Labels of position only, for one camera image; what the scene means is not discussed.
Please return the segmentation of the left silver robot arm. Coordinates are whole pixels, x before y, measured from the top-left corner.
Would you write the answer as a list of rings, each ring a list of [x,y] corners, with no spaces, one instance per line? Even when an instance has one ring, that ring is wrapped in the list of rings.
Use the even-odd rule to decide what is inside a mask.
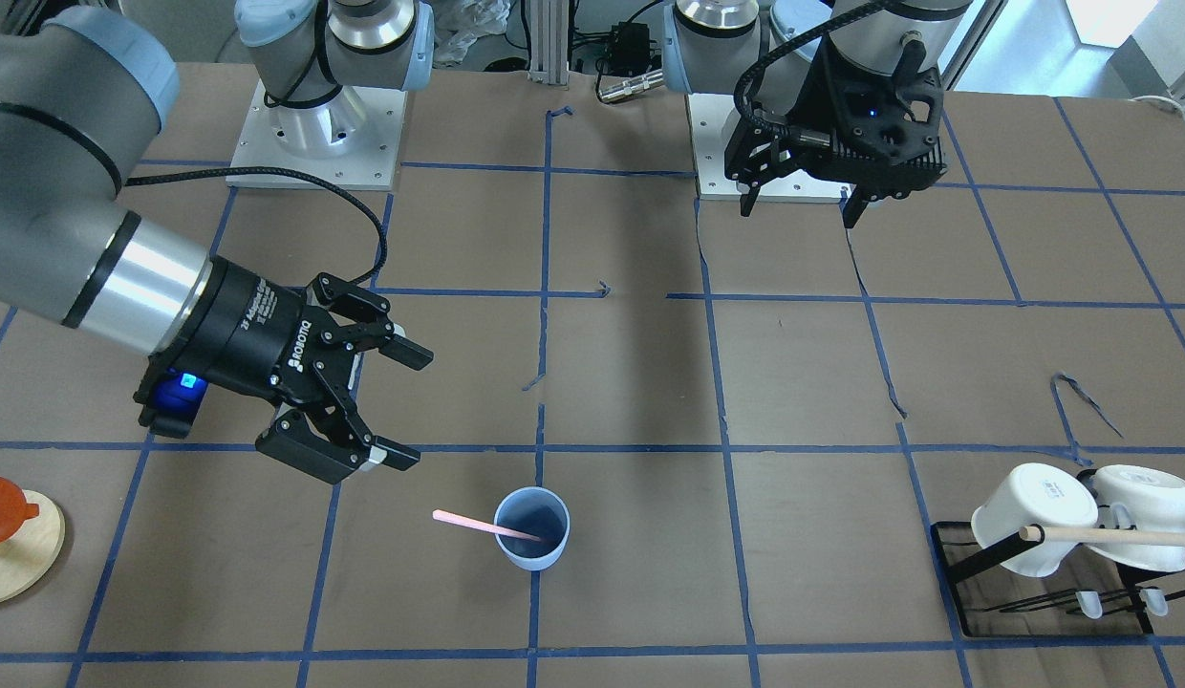
[[[795,173],[845,184],[843,226],[869,204],[940,182],[939,58],[967,1],[671,1],[662,73],[686,95],[728,96],[720,176],[750,216]]]

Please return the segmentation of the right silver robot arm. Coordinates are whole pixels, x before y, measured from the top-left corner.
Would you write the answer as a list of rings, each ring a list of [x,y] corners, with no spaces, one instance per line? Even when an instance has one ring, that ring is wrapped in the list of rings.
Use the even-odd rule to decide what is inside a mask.
[[[118,202],[146,184],[134,171],[180,90],[167,49],[113,9],[0,33],[0,301],[146,355],[134,398],[152,435],[186,437],[217,386],[269,401],[256,448],[326,483],[414,467],[352,396],[369,351],[433,361],[386,298],[333,274],[278,287]]]

